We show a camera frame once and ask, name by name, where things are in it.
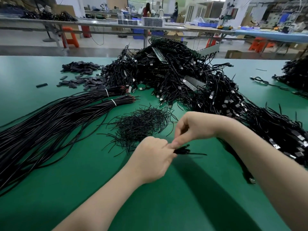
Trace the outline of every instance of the green table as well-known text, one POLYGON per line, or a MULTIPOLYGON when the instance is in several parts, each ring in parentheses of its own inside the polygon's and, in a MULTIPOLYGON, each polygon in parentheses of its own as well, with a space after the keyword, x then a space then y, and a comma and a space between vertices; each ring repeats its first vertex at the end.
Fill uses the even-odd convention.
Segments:
MULTIPOLYGON (((92 61, 109 64, 114 58, 0 57, 0 125, 20 117, 60 97, 82 91, 56 87, 62 64, 92 61), (48 83, 36 88, 35 85, 48 83)), ((305 118, 308 100, 263 86, 249 79, 260 76, 272 83, 281 73, 284 61, 214 59, 212 64, 230 62, 224 69, 240 87, 240 92, 259 106, 278 110, 308 127, 305 118)), ((108 118, 134 111, 140 104, 158 105, 151 90, 136 91, 135 104, 114 108, 108 118)), ((184 111, 173 105, 180 118, 184 111)), ((172 125, 157 137, 166 138, 172 125)), ((98 133, 110 132, 101 127, 98 133)), ((91 194, 106 183, 128 160, 121 150, 102 148, 111 140, 92 135, 75 144, 58 163, 35 170, 20 185, 0 197, 0 230, 51 230, 91 194)), ((234 157, 216 139, 191 142, 193 152, 208 156, 178 156, 166 175, 138 188, 114 218, 110 230, 289 230, 258 185, 247 184, 234 157)))

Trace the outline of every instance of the person in dark clothing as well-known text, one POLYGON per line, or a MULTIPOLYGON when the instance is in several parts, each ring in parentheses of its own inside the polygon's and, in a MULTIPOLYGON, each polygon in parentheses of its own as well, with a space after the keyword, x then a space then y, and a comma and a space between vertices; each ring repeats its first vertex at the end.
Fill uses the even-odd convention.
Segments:
POLYGON ((174 7, 174 13, 172 14, 172 18, 173 21, 176 22, 176 18, 178 16, 179 13, 179 7, 177 6, 177 2, 175 3, 175 7, 174 7))
POLYGON ((143 8, 143 17, 147 17, 148 12, 151 14, 150 3, 147 3, 145 7, 143 8))

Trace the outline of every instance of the worker in background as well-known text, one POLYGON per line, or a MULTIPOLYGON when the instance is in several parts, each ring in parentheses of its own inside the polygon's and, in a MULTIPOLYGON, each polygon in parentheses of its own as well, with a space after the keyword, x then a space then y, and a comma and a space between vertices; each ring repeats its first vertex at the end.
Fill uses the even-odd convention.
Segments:
POLYGON ((305 16, 303 16, 303 15, 298 16, 296 21, 295 21, 294 30, 304 30, 305 27, 306 27, 304 20, 305 20, 305 16))
POLYGON ((145 7, 143 8, 143 17, 150 17, 148 16, 148 13, 150 14, 151 16, 151 7, 150 7, 150 3, 147 3, 145 5, 145 7))
POLYGON ((172 14, 172 18, 175 23, 176 23, 178 14, 179 14, 179 7, 177 6, 177 2, 176 2, 175 7, 174 7, 174 13, 172 14))
POLYGON ((158 8, 158 15, 159 15, 160 17, 163 17, 163 16, 164 16, 164 10, 163 10, 163 8, 161 7, 161 5, 160 5, 159 8, 158 8))
POLYGON ((126 165, 53 231, 107 231, 138 187, 165 175, 177 156, 173 152, 176 148, 192 140, 215 137, 224 139, 236 151, 290 229, 308 230, 308 172, 304 167, 233 118, 187 112, 175 127, 172 143, 146 137, 126 165))

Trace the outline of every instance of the person's right hand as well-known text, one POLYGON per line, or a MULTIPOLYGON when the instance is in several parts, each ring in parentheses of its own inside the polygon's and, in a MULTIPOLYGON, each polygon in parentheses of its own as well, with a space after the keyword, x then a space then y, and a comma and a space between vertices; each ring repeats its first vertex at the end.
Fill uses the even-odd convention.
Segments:
POLYGON ((191 140, 216 137, 223 126, 222 122, 227 119, 216 114, 187 112, 175 127, 174 140, 170 146, 178 148, 191 140))

